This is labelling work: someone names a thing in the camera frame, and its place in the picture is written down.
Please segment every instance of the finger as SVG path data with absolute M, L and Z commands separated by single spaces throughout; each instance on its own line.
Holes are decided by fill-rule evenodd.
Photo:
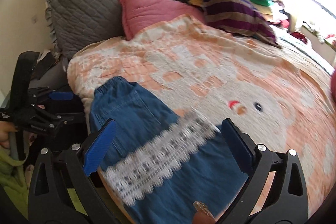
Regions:
M 16 132 L 16 128 L 11 122 L 0 122 L 0 131 L 3 132 Z
M 9 144 L 9 140 L 5 141 L 5 142 L 0 142 L 0 145 L 4 148 L 11 148 L 10 144 Z
M 7 141 L 8 138 L 8 132 L 0 131 L 0 142 Z
M 199 211 L 194 215 L 193 224 L 215 224 L 216 220 L 206 213 Z

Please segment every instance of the purple striped pillow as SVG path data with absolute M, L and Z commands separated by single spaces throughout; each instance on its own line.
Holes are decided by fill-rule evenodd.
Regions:
M 272 28 L 248 0 L 203 0 L 203 10 L 211 27 L 281 48 Z

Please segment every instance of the gold object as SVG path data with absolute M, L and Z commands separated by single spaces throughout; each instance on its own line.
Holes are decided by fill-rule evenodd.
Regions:
M 206 206 L 204 203 L 199 202 L 199 201 L 195 201 L 195 202 L 193 203 L 193 206 L 195 207 L 195 209 L 196 209 L 198 212 L 203 212 L 203 213 L 205 213 L 207 216 L 213 217 L 213 215 L 210 213 L 210 211 L 209 211 L 209 209 L 208 209 L 208 206 Z

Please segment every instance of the bedspread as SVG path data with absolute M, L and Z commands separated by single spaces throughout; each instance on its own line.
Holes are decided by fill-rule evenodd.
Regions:
M 178 115 L 194 107 L 214 124 L 230 117 L 255 143 L 279 152 L 295 149 L 312 215 L 336 177 L 330 76 L 292 45 L 278 43 L 283 49 L 183 15 L 147 27 L 131 41 L 115 37 L 86 47 L 70 61 L 68 81 L 87 117 L 94 90 L 120 75 L 140 83 Z

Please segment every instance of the jeans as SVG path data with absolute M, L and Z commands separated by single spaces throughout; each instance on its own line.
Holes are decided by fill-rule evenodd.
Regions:
M 101 162 L 104 171 L 168 129 L 178 116 L 138 83 L 117 76 L 95 90 L 91 131 L 99 130 L 109 118 L 117 122 L 117 134 Z M 217 133 L 182 163 L 171 179 L 125 209 L 140 224 L 187 224 L 196 212 L 194 201 L 205 203 L 213 215 L 218 215 L 246 179 L 222 134 Z

